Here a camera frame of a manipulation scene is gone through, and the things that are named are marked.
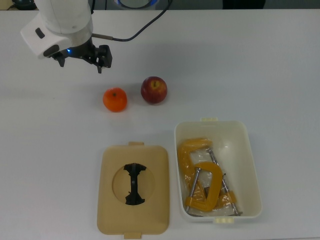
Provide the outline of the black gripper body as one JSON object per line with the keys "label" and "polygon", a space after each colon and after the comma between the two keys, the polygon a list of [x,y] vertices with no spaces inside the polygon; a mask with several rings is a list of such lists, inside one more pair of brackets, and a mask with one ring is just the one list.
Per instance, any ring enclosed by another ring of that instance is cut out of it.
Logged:
{"label": "black gripper body", "polygon": [[84,60],[96,60],[96,46],[93,44],[92,39],[89,39],[79,46],[67,48],[65,56]]}

